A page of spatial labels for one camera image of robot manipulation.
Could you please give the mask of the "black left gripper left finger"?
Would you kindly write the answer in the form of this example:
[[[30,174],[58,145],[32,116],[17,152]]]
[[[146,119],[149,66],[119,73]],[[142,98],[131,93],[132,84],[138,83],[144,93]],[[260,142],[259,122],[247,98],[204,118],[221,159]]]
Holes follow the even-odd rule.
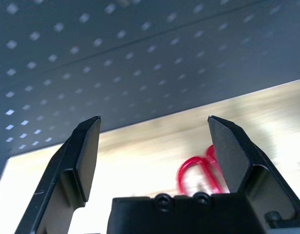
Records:
[[[51,157],[16,228],[17,234],[66,234],[76,209],[89,200],[101,117],[81,122]]]

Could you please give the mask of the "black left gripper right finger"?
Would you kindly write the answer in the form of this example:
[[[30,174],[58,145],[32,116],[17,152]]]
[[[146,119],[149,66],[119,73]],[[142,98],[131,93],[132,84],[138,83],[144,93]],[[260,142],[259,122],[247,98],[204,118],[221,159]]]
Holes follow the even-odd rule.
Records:
[[[300,199],[245,131],[217,116],[208,125],[229,191],[244,194],[261,222],[300,222]]]

